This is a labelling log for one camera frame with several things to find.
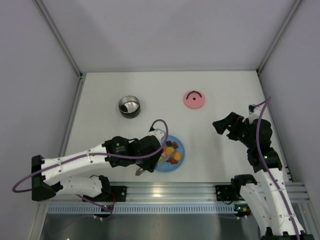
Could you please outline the dark round chocolate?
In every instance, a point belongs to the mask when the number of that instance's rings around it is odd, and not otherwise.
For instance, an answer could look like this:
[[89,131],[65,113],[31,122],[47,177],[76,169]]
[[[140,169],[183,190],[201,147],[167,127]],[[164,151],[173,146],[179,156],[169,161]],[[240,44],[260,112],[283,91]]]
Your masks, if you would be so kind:
[[171,147],[173,145],[171,141],[167,141],[165,144],[167,147]]

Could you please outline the tan round cracker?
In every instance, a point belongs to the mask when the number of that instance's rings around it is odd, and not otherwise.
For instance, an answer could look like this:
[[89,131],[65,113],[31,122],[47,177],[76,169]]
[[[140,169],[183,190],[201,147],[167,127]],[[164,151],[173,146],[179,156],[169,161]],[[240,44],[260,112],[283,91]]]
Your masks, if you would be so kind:
[[173,152],[175,151],[175,149],[173,147],[166,147],[164,149],[164,152],[165,154],[168,156],[168,155],[171,155]]

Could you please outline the brown square chocolate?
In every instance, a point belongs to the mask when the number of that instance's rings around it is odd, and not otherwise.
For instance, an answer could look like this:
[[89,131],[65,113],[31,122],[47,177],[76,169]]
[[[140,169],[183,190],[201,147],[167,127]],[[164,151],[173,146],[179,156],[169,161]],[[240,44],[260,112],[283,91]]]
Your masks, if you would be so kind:
[[178,144],[176,142],[173,142],[172,146],[173,146],[174,149],[178,149],[179,148],[179,146],[178,146]]

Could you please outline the black sandwich cookie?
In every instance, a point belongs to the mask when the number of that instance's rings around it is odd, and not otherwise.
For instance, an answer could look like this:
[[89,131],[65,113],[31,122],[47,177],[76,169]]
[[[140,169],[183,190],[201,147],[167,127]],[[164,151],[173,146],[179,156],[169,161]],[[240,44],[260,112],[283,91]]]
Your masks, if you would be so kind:
[[120,109],[121,109],[122,112],[125,112],[125,113],[128,112],[128,109],[127,109],[127,107],[126,107],[125,105],[122,105],[122,106],[120,107]]

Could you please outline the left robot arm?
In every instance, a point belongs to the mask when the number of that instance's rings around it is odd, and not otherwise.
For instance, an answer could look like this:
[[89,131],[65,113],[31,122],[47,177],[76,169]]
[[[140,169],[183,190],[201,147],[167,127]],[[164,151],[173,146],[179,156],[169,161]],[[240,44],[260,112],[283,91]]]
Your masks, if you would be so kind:
[[116,136],[65,157],[36,155],[31,159],[31,199],[40,202],[56,195],[82,195],[91,201],[105,198],[111,194],[110,182],[98,172],[131,165],[154,172],[163,152],[161,142],[165,136],[164,131],[151,128],[141,139]]

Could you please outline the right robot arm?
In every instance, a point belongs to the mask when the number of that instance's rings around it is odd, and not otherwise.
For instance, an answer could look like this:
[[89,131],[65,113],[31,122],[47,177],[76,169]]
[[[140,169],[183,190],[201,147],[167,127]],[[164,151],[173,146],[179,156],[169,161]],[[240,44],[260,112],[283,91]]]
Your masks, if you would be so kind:
[[254,174],[231,179],[232,193],[243,199],[255,218],[262,240],[312,240],[299,222],[291,204],[278,153],[271,147],[271,123],[251,114],[247,118],[231,112],[213,122],[219,135],[239,141],[247,148]]

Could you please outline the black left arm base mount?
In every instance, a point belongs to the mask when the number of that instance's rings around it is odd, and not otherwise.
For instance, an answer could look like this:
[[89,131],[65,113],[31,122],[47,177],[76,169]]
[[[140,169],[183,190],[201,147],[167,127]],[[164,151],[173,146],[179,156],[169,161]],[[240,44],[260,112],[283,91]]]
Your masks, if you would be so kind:
[[127,198],[127,186],[111,186],[110,193],[101,193],[95,197],[89,197],[87,195],[83,195],[82,197],[92,201],[92,202],[126,202]]

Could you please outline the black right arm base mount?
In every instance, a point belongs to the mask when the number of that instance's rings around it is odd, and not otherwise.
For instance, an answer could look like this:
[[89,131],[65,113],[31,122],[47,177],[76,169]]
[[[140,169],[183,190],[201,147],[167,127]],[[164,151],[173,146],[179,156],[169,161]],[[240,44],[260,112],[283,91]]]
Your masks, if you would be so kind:
[[217,201],[230,204],[231,202],[241,201],[242,197],[233,189],[231,185],[216,185],[215,194]]

